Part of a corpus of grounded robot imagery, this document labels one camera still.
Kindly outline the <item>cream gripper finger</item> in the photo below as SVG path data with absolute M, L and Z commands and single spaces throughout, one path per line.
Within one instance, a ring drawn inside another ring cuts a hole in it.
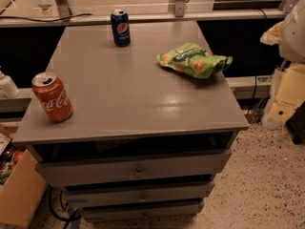
M 283 72 L 275 70 L 270 99 L 264 110 L 262 123 L 267 128 L 280 128 L 305 102 L 305 65 L 291 63 Z
M 266 45 L 275 45 L 279 43 L 283 22 L 278 22 L 265 31 L 260 37 L 260 42 Z

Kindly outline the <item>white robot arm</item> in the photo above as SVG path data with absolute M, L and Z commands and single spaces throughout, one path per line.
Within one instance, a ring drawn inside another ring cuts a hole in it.
M 274 71 L 262 117 L 266 127 L 279 129 L 305 102 L 305 0 L 298 0 L 282 22 L 262 34 L 260 42 L 277 44 L 283 64 L 290 63 L 286 70 Z

